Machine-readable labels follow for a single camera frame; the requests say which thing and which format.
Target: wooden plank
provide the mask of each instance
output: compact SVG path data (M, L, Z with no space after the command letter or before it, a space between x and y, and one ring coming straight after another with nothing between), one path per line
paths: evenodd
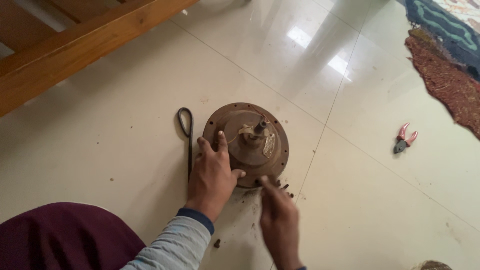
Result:
M12 0L0 0L0 41L21 51L57 32Z
M108 11L108 7L102 4L101 0L48 0L48 2L78 24Z
M198 0L136 0L0 60L0 116Z

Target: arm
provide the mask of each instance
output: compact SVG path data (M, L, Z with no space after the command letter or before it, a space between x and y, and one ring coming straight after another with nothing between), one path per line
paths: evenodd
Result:
M151 246L123 269L197 269L213 231L213 223L204 214L181 208Z
M201 153L195 159L188 183L187 203L162 234L140 251L124 270L198 269L214 232L213 223L232 195L242 170L231 170L225 134L218 133L218 151L207 140L197 142Z

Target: finger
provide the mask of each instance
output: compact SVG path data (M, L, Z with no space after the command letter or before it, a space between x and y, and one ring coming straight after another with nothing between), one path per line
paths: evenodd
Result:
M202 153L208 153L212 150L212 147L210 146L210 143L205 140L203 137L198 137L197 139L198 146L200 147L200 152Z
M218 132L218 152L228 152L227 138L221 130Z
M277 187L275 187L268 176L264 175L260 177L260 183L262 183L262 186L265 189L265 192L270 195L274 200L280 201L282 199L282 194L283 191L280 191Z
M239 178L245 177L247 173L244 170L234 169L232 170L232 175L235 176L235 179L239 179Z

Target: white tile floor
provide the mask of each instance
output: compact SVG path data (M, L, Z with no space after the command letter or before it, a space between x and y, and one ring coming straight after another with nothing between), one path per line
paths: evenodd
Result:
M280 179L311 269L478 269L480 142L426 92L408 29L395 0L201 0L0 119L0 221L85 202L149 243L185 200L178 108L200 136L251 102L287 132ZM394 156L406 122L419 137ZM270 269L259 214L258 192L235 190L201 268Z

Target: pliers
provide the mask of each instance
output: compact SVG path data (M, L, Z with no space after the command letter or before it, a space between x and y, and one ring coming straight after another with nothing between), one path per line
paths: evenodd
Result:
M395 144L395 147L393 148L393 153L398 154L400 152L403 152L406 147L410 147L412 145L412 142L417 138L417 135L419 134L418 132L414 132L412 134L412 137L410 139L405 140L405 131L407 130L408 125L410 123L406 123L400 128L400 131L398 132L398 136L396 137L397 143Z

